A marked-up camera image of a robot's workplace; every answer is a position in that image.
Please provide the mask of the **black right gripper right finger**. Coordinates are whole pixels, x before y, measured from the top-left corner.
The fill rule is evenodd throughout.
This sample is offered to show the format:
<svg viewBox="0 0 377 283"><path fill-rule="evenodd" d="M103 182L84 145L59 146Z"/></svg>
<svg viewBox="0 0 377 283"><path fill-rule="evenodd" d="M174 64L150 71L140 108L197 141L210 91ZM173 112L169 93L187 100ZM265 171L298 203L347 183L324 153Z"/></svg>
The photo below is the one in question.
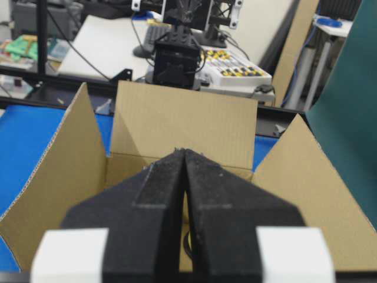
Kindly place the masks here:
<svg viewBox="0 0 377 283"><path fill-rule="evenodd" d="M185 153L194 270L210 282L335 282L322 231L299 208Z"/></svg>

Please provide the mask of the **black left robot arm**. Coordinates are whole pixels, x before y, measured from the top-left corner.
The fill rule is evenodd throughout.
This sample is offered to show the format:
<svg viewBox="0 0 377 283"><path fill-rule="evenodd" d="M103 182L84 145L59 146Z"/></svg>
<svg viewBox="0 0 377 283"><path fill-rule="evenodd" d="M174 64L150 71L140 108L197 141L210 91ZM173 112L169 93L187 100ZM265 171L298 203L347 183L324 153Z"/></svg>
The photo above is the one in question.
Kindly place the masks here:
<svg viewBox="0 0 377 283"><path fill-rule="evenodd" d="M207 55L193 30L207 31L215 25L235 29L242 6L243 1L132 1L134 12L156 12L162 23L170 25L155 40L152 70L145 75L145 82L199 90L197 74L204 68Z"/></svg>

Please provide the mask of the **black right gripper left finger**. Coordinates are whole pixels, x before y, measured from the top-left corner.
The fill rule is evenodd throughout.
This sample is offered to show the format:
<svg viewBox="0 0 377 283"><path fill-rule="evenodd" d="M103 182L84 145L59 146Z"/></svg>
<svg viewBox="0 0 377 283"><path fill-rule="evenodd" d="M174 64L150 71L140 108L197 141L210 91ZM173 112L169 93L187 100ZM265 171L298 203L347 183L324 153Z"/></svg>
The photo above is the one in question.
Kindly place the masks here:
<svg viewBox="0 0 377 283"><path fill-rule="evenodd" d="M184 150L71 207L44 233L31 282L157 282L178 273Z"/></svg>

